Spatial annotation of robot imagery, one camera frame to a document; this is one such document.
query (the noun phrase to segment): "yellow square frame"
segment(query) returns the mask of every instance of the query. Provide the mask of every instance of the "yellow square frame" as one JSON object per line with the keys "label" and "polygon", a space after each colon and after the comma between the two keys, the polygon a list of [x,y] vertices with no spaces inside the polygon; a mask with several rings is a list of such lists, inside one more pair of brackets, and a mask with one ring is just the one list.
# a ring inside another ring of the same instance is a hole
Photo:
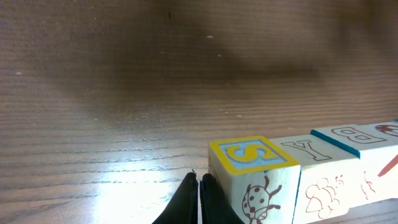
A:
{"label": "yellow square frame", "polygon": [[[244,169],[236,169],[235,166],[231,163],[230,159],[228,159],[227,155],[223,153],[222,149],[220,148],[220,144],[227,144],[227,143],[234,143],[234,142],[240,142],[240,141],[250,141],[250,140],[261,140],[265,142],[269,147],[271,147],[273,150],[278,152],[283,159],[285,159],[285,162],[280,162],[277,164],[269,164],[269,165],[263,165],[263,166],[255,166],[255,167],[248,167]],[[272,170],[272,169],[278,169],[278,168],[283,168],[283,167],[290,167],[290,166],[296,166],[300,165],[299,162],[297,162],[291,155],[287,154],[285,151],[283,151],[281,148],[276,146],[274,143],[272,143],[269,139],[265,138],[264,136],[250,136],[250,137],[245,137],[245,138],[235,138],[235,139],[226,139],[226,140],[220,140],[220,141],[213,141],[209,143],[209,146],[211,150],[216,154],[217,158],[220,160],[221,164],[224,166],[224,168],[231,174],[234,175],[241,175],[241,174],[248,174],[248,173],[253,173],[253,172],[260,172],[264,170]]]}

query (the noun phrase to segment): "wooden surface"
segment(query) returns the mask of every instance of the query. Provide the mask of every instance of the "wooden surface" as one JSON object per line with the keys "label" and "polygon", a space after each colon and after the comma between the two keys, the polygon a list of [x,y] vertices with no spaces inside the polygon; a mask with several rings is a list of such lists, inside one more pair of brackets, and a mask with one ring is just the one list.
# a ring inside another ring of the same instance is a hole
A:
{"label": "wooden surface", "polygon": [[0,1],[0,223],[150,223],[212,139],[396,119],[396,29],[304,2]]}

